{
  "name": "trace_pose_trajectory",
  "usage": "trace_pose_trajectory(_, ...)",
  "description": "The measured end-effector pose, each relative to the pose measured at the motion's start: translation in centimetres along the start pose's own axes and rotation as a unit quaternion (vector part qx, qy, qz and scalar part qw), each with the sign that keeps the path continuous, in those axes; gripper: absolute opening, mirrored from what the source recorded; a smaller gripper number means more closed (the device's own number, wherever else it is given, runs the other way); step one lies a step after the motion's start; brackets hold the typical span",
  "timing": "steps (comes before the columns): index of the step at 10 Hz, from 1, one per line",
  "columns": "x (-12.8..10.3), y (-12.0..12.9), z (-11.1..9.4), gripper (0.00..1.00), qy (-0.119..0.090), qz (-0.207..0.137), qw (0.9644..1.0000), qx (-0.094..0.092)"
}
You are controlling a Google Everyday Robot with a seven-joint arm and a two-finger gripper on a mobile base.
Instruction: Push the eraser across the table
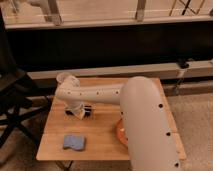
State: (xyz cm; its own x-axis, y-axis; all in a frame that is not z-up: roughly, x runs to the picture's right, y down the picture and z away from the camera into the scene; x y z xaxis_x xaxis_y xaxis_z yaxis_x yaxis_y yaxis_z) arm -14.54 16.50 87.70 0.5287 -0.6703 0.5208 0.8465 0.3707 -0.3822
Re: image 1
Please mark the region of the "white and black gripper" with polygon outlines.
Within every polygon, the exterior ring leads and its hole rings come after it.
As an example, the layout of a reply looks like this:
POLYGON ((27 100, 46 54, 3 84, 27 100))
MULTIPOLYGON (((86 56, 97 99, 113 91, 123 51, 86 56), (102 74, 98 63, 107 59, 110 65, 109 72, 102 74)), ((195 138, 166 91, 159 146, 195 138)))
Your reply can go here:
POLYGON ((91 105, 80 105, 75 108, 66 107, 65 113, 67 115, 73 115, 78 119, 83 119, 84 117, 88 117, 91 115, 92 106, 91 105))

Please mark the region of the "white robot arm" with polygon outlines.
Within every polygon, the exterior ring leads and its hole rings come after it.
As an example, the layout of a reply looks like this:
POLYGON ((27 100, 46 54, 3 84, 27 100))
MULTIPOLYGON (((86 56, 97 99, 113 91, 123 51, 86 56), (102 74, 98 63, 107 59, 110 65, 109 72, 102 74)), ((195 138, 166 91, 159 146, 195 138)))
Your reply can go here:
POLYGON ((79 119, 86 101, 120 107, 132 171, 182 171, 163 98, 151 79, 136 76, 123 83, 82 86, 62 72, 56 80, 55 96, 79 119))

